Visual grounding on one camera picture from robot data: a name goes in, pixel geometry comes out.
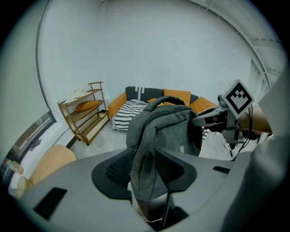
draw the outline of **sofa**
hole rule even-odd
[[[128,86],[125,89],[125,92],[122,93],[119,97],[114,99],[109,105],[108,105],[108,115],[110,120],[113,120],[118,113],[118,111],[122,111],[122,109],[127,108],[129,109],[132,105],[136,106],[135,113],[138,113],[143,110],[143,108],[151,101],[163,97],[171,95],[174,97],[178,97],[181,100],[184,101],[185,105],[192,108],[197,113],[200,113],[208,108],[211,108],[215,106],[216,104],[210,102],[204,97],[198,97],[194,94],[191,94],[191,92],[188,91],[179,91],[179,90],[169,90],[169,89],[158,89],[158,88],[145,88],[145,87],[133,87]]]

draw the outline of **black slot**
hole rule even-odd
[[[222,172],[222,173],[225,173],[225,174],[228,174],[230,172],[230,169],[224,168],[224,167],[220,167],[220,166],[215,166],[213,168],[213,170],[216,170],[218,172]]]
[[[160,221],[149,222],[148,224],[155,231],[161,231],[161,230],[164,230],[170,226],[173,226],[173,225],[179,223],[180,221],[182,221],[183,219],[185,219],[187,217],[188,217],[188,214],[182,208],[174,207],[174,209],[171,209],[171,208],[169,209],[166,223],[162,229],[160,228]]]
[[[66,189],[53,188],[42,199],[42,201],[38,203],[38,205],[34,208],[34,211],[42,216],[44,219],[49,220],[55,208],[58,206],[66,192]]]

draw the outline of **bamboo shelving unit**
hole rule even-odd
[[[66,100],[58,103],[58,107],[75,137],[78,138],[78,140],[83,140],[88,146],[90,145],[92,140],[96,137],[96,135],[100,132],[100,130],[104,127],[104,125],[109,121],[109,116],[107,113],[107,108],[103,95],[102,83],[103,82],[89,83],[88,85],[91,87],[91,89],[87,91],[88,92],[87,95],[77,98],[76,100],[70,103],[65,103]],[[93,89],[94,84],[99,84],[100,88]],[[94,106],[92,109],[81,112],[69,111],[69,106],[77,102],[80,103],[82,100],[85,100],[85,98],[87,98],[88,96],[93,95],[93,98],[96,100],[95,94],[98,92],[101,92],[102,100],[98,100],[99,101],[98,105]],[[99,111],[99,106],[102,106],[103,104],[105,107],[104,113]],[[89,118],[87,118],[83,123],[77,126],[77,122],[79,122],[81,119],[90,114],[91,116]]]

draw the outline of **white ceiling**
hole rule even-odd
[[[216,13],[231,24],[257,55],[259,71],[271,86],[288,63],[276,32],[263,14],[248,0],[189,0]]]

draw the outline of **white item on shelf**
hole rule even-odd
[[[83,90],[83,89],[76,89],[74,91],[73,96],[71,96],[70,98],[68,98],[64,103],[70,103],[73,102],[74,100],[76,100],[77,98],[86,96],[87,94],[89,94],[89,92]]]

